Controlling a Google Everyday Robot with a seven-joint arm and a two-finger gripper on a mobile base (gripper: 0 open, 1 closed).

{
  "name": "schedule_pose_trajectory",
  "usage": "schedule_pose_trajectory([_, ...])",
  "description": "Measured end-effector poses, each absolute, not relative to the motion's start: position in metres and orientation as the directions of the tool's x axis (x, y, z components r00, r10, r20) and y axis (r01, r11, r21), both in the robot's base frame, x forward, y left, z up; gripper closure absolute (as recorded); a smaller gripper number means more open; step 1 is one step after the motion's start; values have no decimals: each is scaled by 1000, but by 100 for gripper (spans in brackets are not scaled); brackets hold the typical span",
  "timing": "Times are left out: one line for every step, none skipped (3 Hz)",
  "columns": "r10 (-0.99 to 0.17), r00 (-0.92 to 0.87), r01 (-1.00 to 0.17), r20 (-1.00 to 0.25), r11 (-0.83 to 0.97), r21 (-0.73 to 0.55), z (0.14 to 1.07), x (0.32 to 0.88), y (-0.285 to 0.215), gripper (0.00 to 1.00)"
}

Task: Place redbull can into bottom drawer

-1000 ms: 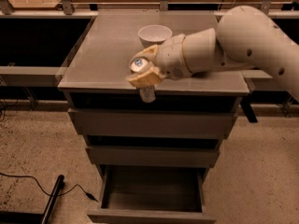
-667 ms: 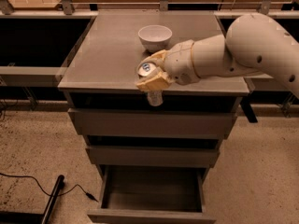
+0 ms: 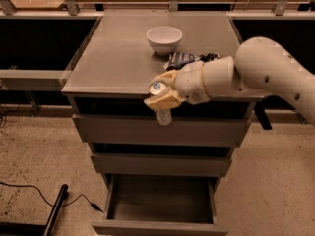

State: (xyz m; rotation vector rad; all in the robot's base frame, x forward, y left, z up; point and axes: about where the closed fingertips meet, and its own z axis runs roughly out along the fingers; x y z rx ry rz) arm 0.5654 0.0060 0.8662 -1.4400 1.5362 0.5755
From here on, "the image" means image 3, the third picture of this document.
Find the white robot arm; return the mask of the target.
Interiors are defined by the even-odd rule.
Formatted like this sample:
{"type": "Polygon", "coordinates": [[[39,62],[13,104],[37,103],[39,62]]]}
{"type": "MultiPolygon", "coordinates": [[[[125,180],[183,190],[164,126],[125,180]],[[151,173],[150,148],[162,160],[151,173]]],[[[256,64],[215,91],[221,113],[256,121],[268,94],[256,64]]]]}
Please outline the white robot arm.
{"type": "Polygon", "coordinates": [[[233,56],[197,61],[155,77],[145,104],[153,111],[215,98],[275,95],[315,124],[315,76],[273,40],[252,37],[233,56]]]}

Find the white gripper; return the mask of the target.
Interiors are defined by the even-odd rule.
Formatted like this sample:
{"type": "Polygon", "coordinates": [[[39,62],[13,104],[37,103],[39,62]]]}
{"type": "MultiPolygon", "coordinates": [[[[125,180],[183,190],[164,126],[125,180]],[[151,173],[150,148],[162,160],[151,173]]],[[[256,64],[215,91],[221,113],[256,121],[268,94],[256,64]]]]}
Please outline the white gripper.
{"type": "Polygon", "coordinates": [[[173,88],[167,87],[160,94],[145,99],[144,103],[153,111],[159,111],[177,108],[183,99],[190,104],[208,102],[210,98],[202,76],[204,65],[202,61],[189,63],[180,70],[170,70],[156,76],[152,79],[152,84],[163,83],[173,88]]]}

